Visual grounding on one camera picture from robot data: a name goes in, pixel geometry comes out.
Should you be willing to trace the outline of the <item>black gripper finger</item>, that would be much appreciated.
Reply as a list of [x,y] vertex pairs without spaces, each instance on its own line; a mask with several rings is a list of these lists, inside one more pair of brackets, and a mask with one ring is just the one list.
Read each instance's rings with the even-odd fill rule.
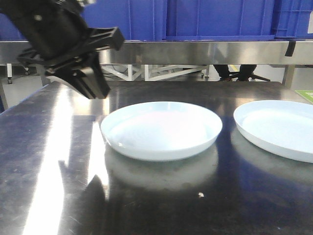
[[97,52],[68,54],[47,60],[46,74],[88,99],[104,99],[110,92]]

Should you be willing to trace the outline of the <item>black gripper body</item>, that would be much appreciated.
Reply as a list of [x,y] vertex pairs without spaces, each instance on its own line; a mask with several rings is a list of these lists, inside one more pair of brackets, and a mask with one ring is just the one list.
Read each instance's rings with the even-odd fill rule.
[[31,45],[17,57],[24,66],[99,68],[98,51],[125,41],[118,27],[88,27],[78,0],[2,0],[0,10]]

